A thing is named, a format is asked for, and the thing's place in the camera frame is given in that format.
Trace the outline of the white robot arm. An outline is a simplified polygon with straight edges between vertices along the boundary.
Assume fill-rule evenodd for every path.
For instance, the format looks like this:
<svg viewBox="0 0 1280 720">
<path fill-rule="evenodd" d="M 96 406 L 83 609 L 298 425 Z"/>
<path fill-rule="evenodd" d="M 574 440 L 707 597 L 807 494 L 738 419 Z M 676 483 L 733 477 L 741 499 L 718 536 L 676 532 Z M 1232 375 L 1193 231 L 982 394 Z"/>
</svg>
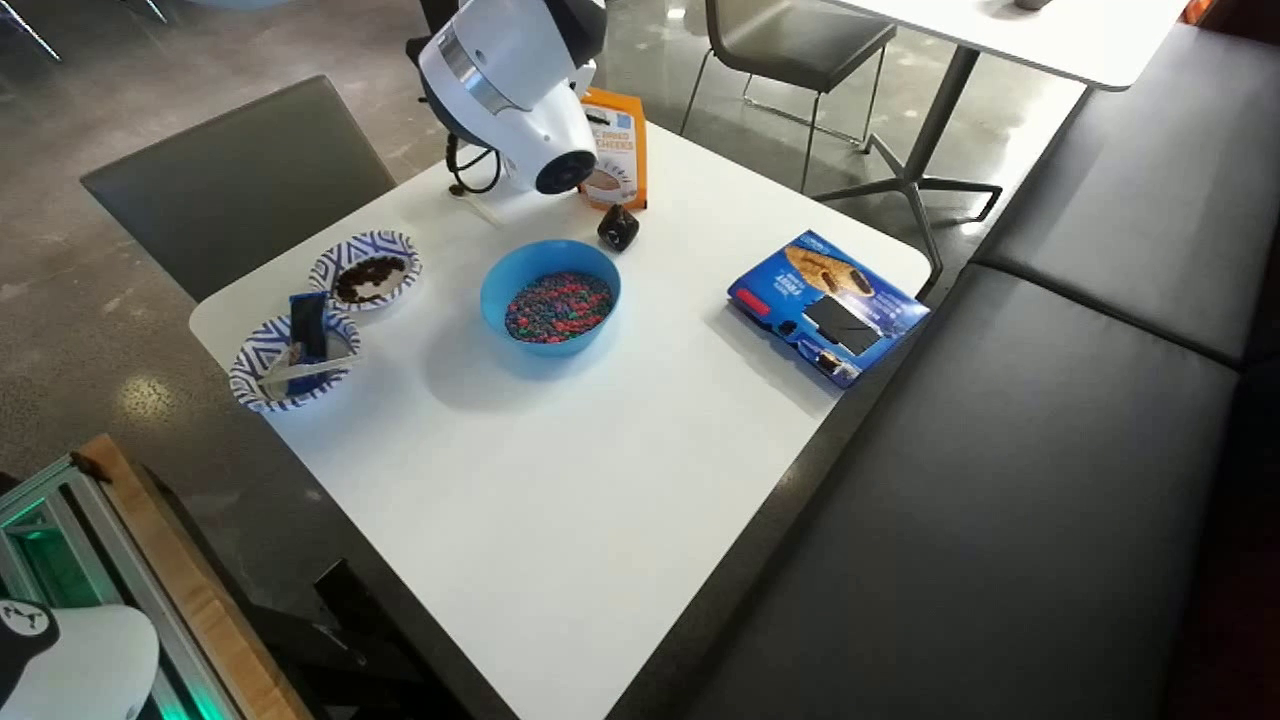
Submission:
<svg viewBox="0 0 1280 720">
<path fill-rule="evenodd" d="M 413 63 L 436 121 L 558 195 L 595 168 L 582 76 L 608 35 L 603 0 L 465 0 Z"/>
</svg>

